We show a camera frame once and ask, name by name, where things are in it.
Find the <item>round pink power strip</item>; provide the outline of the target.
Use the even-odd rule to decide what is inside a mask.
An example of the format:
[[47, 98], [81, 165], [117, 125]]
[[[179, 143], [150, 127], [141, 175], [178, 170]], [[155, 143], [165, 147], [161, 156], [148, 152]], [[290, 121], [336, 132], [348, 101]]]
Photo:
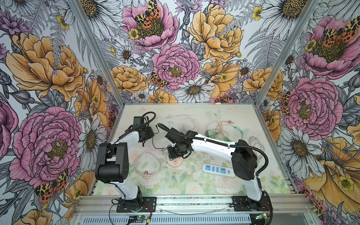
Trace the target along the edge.
[[171, 168], [179, 168], [183, 164], [183, 158], [170, 159], [167, 157], [167, 163]]

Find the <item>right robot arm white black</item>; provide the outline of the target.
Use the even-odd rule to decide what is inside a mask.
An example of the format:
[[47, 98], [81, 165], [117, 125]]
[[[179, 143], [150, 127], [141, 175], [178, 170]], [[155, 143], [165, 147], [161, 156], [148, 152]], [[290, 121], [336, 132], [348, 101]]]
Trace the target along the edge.
[[165, 138], [172, 143], [167, 148], [171, 160], [186, 159], [193, 152], [204, 152], [228, 160], [232, 163], [234, 175], [243, 180], [247, 199], [260, 202], [264, 191], [259, 174], [269, 164], [269, 159], [264, 151], [248, 145], [244, 140], [224, 142], [205, 137], [194, 131], [183, 134], [174, 128], [165, 127], [163, 130], [167, 132]]

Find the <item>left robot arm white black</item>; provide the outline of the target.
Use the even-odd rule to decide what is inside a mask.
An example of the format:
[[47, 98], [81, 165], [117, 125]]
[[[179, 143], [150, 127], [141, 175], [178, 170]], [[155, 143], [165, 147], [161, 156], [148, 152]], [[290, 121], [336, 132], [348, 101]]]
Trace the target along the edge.
[[117, 212], [138, 212], [143, 206], [143, 196], [140, 188], [128, 176], [128, 150], [136, 143], [144, 144], [154, 137], [151, 127], [138, 128], [121, 135], [114, 143], [104, 142], [99, 146], [95, 168], [98, 181], [113, 185], [118, 189], [119, 199]]

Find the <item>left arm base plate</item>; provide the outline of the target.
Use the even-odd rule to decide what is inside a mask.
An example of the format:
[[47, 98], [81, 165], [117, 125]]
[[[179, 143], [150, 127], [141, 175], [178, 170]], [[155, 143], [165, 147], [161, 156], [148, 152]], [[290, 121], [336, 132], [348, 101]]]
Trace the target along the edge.
[[117, 213], [153, 213], [156, 211], [156, 197], [141, 197], [134, 200], [121, 200], [117, 205]]

